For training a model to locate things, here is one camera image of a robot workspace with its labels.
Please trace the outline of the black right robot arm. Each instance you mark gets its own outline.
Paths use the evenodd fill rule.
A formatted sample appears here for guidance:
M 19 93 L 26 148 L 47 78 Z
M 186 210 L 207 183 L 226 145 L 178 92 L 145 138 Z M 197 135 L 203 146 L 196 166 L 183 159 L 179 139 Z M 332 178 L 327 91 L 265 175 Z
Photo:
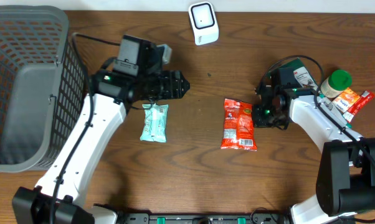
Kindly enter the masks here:
M 265 77 L 270 84 L 257 88 L 255 127 L 286 130 L 296 123 L 321 151 L 316 193 L 278 222 L 356 223 L 356 214 L 375 210 L 375 138 L 341 124 L 312 87 L 296 81 L 292 68 L 276 68 Z

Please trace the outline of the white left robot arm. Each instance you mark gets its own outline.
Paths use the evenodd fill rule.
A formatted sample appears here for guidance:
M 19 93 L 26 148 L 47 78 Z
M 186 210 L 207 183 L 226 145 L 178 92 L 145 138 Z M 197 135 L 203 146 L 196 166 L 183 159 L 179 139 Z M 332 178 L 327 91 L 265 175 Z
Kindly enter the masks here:
M 124 35 L 116 57 L 85 77 L 88 93 L 60 154 L 33 189 L 18 188 L 12 208 L 18 223 L 120 223 L 104 205 L 85 210 L 88 185 L 114 132 L 136 101 L 180 99 L 190 88 L 179 70 L 164 70 L 172 50 Z

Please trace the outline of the small orange box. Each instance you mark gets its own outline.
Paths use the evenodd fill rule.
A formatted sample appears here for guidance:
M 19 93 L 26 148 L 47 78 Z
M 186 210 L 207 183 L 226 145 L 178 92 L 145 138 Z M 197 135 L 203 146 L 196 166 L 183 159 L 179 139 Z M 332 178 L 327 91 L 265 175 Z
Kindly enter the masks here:
M 342 91 L 333 101 L 333 105 L 341 112 L 345 113 L 352 107 L 360 96 L 350 88 Z

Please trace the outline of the green lid spice jar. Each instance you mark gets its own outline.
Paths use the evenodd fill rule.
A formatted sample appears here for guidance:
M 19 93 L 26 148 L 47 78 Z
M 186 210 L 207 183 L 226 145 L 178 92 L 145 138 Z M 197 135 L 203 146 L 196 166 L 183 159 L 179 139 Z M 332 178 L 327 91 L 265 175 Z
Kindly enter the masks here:
M 336 98 L 352 84 L 352 76 L 345 70 L 335 70 L 322 84 L 321 92 L 328 98 Z

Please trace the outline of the teal packet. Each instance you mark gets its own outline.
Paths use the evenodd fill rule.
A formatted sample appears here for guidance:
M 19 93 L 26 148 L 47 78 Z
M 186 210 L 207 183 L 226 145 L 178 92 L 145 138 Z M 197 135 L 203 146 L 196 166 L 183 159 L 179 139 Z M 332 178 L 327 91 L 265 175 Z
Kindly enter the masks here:
M 166 123 L 169 105 L 143 104 L 145 123 L 141 141 L 166 142 Z

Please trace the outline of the red snack packet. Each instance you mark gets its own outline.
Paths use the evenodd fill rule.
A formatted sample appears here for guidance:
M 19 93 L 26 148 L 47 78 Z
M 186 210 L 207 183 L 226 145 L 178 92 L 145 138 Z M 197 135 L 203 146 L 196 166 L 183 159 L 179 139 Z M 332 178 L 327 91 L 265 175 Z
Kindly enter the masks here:
M 226 98 L 224 100 L 224 132 L 221 149 L 256 151 L 254 122 L 250 103 Z

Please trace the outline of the small red sachet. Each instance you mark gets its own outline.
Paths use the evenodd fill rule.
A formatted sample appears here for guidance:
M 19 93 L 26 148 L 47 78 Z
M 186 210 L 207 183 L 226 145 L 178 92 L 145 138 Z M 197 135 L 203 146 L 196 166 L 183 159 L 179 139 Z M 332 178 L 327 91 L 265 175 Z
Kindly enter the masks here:
M 356 114 L 366 105 L 368 104 L 373 98 L 375 97 L 374 93 L 365 90 L 362 95 L 359 97 L 359 100 L 356 101 L 346 112 L 343 113 L 343 118 L 348 122 L 352 122 L 352 119 L 356 116 Z

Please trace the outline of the white green packet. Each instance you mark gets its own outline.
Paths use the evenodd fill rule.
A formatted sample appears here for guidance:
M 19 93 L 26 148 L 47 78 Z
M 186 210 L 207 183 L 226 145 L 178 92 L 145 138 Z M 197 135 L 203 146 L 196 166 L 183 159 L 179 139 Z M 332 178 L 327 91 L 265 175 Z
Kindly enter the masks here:
M 291 67 L 293 69 L 293 74 L 300 85 L 298 88 L 292 88 L 287 89 L 285 92 L 290 96 L 290 106 L 288 110 L 288 115 L 291 118 L 292 113 L 290 110 L 293 108 L 291 101 L 295 98 L 298 98 L 299 96 L 309 96 L 311 99 L 313 99 L 315 96 L 318 98 L 317 102 L 321 103 L 325 108 L 325 111 L 329 111 L 331 114 L 330 116 L 335 120 L 339 126 L 345 127 L 349 126 L 348 122 L 343 118 L 342 113 L 333 105 L 332 99 L 334 98 L 328 98 L 324 94 L 322 94 L 320 88 L 321 84 L 325 81 L 322 80 L 320 84 L 317 84 L 315 79 L 311 76 L 308 69 L 305 67 L 301 59 L 303 58 L 302 55 L 292 55 L 288 58 L 283 58 L 273 64 L 267 72 L 265 72 L 262 79 L 265 79 L 266 75 L 269 75 L 272 70 L 275 70 L 276 68 L 286 68 Z M 290 61 L 288 63 L 285 63 L 281 65 L 280 63 L 289 59 Z

